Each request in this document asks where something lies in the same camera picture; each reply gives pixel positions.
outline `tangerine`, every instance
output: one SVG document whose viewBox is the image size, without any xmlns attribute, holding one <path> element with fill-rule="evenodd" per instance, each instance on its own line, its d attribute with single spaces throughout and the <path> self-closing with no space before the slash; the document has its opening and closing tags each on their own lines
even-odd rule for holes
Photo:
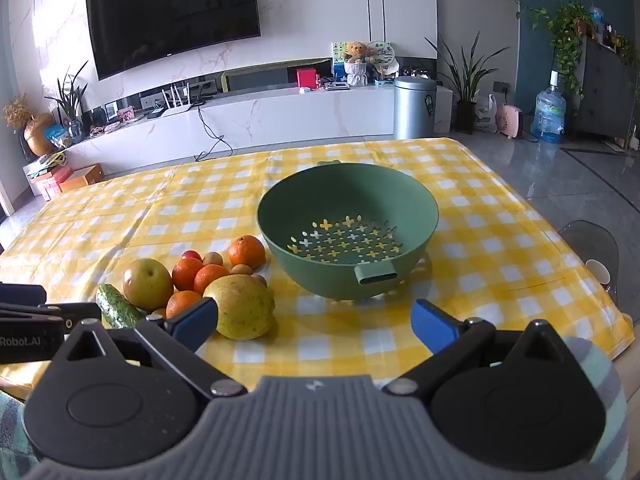
<svg viewBox="0 0 640 480">
<path fill-rule="evenodd" d="M 196 274 L 193 280 L 193 290 L 202 295 L 204 289 L 209 286 L 209 283 L 213 282 L 222 276 L 228 276 L 229 271 L 225 267 L 217 264 L 209 264 L 202 267 Z"/>
<path fill-rule="evenodd" d="M 176 292 L 169 298 L 169 302 L 166 304 L 166 318 L 177 316 L 186 308 L 189 308 L 192 304 L 200 301 L 202 296 L 192 290 L 182 290 Z"/>
<path fill-rule="evenodd" d="M 247 235 L 236 238 L 229 246 L 229 260 L 232 266 L 248 265 L 257 269 L 267 260 L 264 245 L 255 236 Z"/>
<path fill-rule="evenodd" d="M 180 259 L 171 272 L 175 288 L 178 290 L 193 290 L 196 274 L 203 266 L 203 263 L 196 258 Z"/>
</svg>

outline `green bowl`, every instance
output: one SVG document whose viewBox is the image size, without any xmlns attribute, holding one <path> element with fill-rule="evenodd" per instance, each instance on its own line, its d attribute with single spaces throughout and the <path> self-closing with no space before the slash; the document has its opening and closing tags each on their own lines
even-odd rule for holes
<svg viewBox="0 0 640 480">
<path fill-rule="evenodd" d="M 438 224 L 420 182 L 373 164 L 320 163 L 273 186 L 258 225 L 289 277 L 333 300 L 363 300 L 396 287 Z"/>
</svg>

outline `small bottle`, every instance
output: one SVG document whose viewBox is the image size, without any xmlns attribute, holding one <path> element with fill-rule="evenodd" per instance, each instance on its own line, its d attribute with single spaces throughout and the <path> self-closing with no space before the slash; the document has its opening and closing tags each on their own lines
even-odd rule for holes
<svg viewBox="0 0 640 480">
<path fill-rule="evenodd" d="M 531 133 L 546 142 L 559 143 L 564 134 L 566 101 L 558 91 L 558 72 L 551 73 L 551 86 L 538 94 Z"/>
</svg>

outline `cucumber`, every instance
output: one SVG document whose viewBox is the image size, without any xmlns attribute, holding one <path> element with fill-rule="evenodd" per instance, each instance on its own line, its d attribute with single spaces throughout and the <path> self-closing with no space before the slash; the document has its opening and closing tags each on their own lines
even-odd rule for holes
<svg viewBox="0 0 640 480">
<path fill-rule="evenodd" d="M 143 314 L 130 304 L 127 298 L 108 283 L 98 287 L 95 303 L 100 307 L 104 319 L 113 328 L 132 328 L 143 317 Z"/>
</svg>

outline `black tv screen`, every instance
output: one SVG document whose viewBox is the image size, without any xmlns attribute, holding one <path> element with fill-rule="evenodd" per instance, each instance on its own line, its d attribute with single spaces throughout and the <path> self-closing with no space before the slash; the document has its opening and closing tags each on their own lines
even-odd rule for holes
<svg viewBox="0 0 640 480">
<path fill-rule="evenodd" d="M 256 0 L 86 0 L 98 79 L 161 57 L 260 36 Z"/>
</svg>

